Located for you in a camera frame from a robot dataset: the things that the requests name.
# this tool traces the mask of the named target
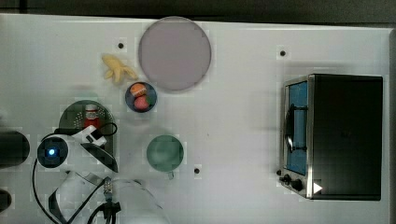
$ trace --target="microwave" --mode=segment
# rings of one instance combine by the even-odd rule
[[[313,74],[284,84],[280,169],[312,200],[379,201],[382,77]]]

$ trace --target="bowl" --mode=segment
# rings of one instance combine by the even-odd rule
[[[148,163],[157,171],[172,172],[181,164],[183,157],[183,146],[174,136],[161,135],[148,144]]]
[[[136,97],[134,97],[134,96],[131,94],[131,92],[130,92],[131,87],[132,87],[134,84],[137,84],[137,83],[143,84],[143,85],[146,87],[146,90],[147,90],[146,95],[147,95],[147,97],[148,97],[149,100],[150,100],[150,104],[149,104],[148,108],[147,108],[147,109],[144,109],[144,110],[142,110],[142,109],[137,109],[137,108],[134,106],[134,100],[136,99]],[[132,84],[130,87],[128,87],[128,89],[127,89],[126,92],[125,92],[125,103],[128,105],[128,107],[129,107],[131,110],[133,110],[133,111],[136,112],[136,113],[146,113],[146,112],[149,112],[149,111],[157,104],[157,92],[156,92],[156,91],[154,90],[154,88],[153,88],[150,84],[148,84],[147,82],[136,82],[136,83],[134,83],[134,84]]]

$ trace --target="red can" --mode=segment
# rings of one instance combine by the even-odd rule
[[[85,121],[84,128],[93,125],[96,129],[99,129],[99,116],[97,105],[85,105]]]

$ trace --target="oven window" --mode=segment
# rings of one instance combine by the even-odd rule
[[[289,86],[289,104],[288,110],[293,113],[293,135],[292,144],[287,150],[286,168],[300,175],[305,175],[306,167],[306,115],[308,104],[307,82],[301,82]]]

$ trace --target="toy banana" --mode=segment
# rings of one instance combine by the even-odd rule
[[[120,82],[120,76],[124,73],[127,73],[133,79],[137,80],[136,72],[132,68],[123,64],[116,56],[107,54],[102,57],[102,60],[109,68],[106,72],[105,78],[114,76],[114,82],[118,83]]]

